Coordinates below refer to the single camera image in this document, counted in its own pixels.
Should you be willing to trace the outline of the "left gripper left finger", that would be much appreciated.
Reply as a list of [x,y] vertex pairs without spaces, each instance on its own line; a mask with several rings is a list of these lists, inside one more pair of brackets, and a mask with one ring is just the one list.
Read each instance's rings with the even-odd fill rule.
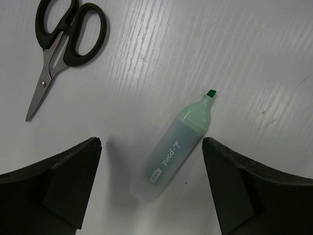
[[2,235],[74,235],[82,228],[102,144],[90,138],[0,176]]

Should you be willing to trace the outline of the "black handled scissors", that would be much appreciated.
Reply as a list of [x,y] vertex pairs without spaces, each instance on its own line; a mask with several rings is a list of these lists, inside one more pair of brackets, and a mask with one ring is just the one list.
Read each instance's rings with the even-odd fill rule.
[[[43,68],[31,99],[25,121],[30,122],[55,83],[57,76],[68,67],[79,67],[92,60],[100,51],[107,34],[107,18],[96,4],[87,2],[80,5],[72,0],[69,8],[59,20],[52,32],[45,29],[45,14],[51,1],[39,3],[35,18],[37,41],[43,50]],[[95,12],[100,19],[100,31],[93,48],[85,55],[76,50],[84,19],[89,12]]]

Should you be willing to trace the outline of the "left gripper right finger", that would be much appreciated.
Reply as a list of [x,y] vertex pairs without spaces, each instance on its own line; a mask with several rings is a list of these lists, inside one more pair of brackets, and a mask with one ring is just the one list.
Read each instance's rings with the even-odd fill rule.
[[313,181],[266,166],[213,138],[202,152],[223,235],[310,235]]

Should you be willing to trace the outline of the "green highlighter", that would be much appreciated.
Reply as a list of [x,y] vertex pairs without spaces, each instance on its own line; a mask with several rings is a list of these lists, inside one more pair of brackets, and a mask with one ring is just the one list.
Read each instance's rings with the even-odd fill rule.
[[201,100],[178,112],[132,183],[130,192],[135,198],[152,201],[167,187],[207,132],[216,93],[209,90]]

